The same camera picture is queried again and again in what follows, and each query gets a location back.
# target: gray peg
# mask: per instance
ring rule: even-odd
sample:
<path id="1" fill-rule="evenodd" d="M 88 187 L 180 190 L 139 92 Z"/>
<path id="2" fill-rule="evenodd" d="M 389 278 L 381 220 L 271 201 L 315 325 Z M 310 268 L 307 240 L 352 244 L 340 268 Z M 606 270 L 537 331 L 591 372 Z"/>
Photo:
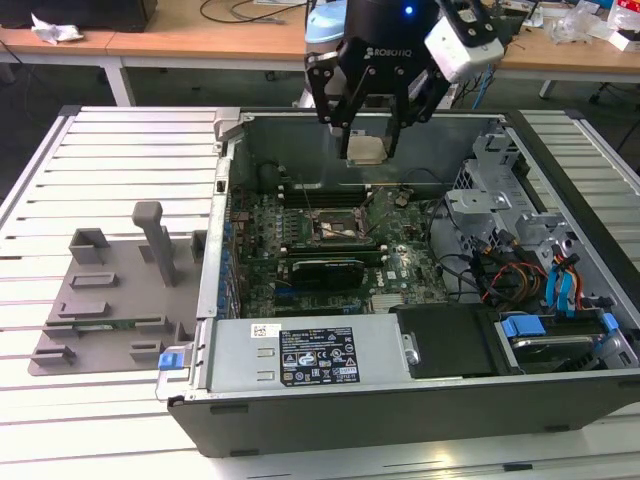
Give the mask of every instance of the gray peg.
<path id="1" fill-rule="evenodd" d="M 160 202 L 138 202 L 133 209 L 133 224 L 142 228 L 153 258 L 160 269 L 165 286 L 172 287 L 176 278 L 176 268 L 171 254 L 171 240 L 160 225 L 162 205 Z"/>

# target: blue cable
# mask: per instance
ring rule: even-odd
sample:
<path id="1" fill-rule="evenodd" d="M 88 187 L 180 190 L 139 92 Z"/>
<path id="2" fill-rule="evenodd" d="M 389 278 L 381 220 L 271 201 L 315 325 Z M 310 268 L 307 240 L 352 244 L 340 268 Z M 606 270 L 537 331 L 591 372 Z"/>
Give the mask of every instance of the blue cable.
<path id="1" fill-rule="evenodd" d="M 480 85 L 480 91 L 478 92 L 476 101 L 473 102 L 473 106 L 471 107 L 471 110 L 475 110 L 476 108 L 478 108 L 478 106 L 480 105 L 480 102 L 482 102 L 482 98 L 484 97 L 484 94 L 487 91 L 487 80 L 489 79 L 490 76 L 491 76 L 491 65 L 487 67 L 487 71 L 484 72 L 482 76 L 482 85 Z"/>

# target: white sticker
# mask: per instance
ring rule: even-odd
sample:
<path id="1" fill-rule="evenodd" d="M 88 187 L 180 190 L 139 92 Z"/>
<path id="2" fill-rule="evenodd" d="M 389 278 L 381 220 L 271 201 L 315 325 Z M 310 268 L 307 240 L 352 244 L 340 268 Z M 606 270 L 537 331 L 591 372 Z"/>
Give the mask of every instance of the white sticker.
<path id="1" fill-rule="evenodd" d="M 280 334 L 280 323 L 252 323 L 251 338 L 274 338 Z"/>

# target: wooden table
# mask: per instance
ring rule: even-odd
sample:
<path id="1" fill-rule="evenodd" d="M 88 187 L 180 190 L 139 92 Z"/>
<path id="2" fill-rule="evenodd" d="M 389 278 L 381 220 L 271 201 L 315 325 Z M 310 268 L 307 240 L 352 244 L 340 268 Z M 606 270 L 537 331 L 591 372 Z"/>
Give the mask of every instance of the wooden table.
<path id="1" fill-rule="evenodd" d="M 86 39 L 52 46 L 29 30 L 2 30 L 0 39 L 25 63 L 97 65 L 105 69 L 116 104 L 135 105 L 126 67 L 207 68 L 302 71 L 303 8 L 278 15 L 284 25 L 221 24 L 203 18 L 203 0 L 158 0 L 158 9 L 145 33 L 85 32 Z M 206 13 L 233 20 L 228 8 L 237 0 L 216 0 Z M 277 10 L 248 4 L 239 8 L 250 16 Z M 0 50 L 0 62 L 14 62 Z M 541 29 L 524 29 L 513 42 L 496 75 L 546 81 L 640 83 L 640 55 L 618 51 L 608 42 L 553 45 Z"/>

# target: green circuit board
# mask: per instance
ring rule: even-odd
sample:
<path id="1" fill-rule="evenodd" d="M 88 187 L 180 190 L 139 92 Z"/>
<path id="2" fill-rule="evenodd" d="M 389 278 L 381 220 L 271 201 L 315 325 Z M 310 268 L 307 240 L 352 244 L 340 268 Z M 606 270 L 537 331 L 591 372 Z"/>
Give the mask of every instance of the green circuit board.
<path id="1" fill-rule="evenodd" d="M 286 208 L 271 195 L 232 197 L 241 316 L 384 313 L 389 302 L 447 301 L 424 240 L 425 202 L 400 207 L 399 193 L 381 189 L 361 208 Z M 352 245 L 362 251 L 350 251 Z M 297 262 L 350 259 L 366 264 L 357 286 L 292 284 Z"/>

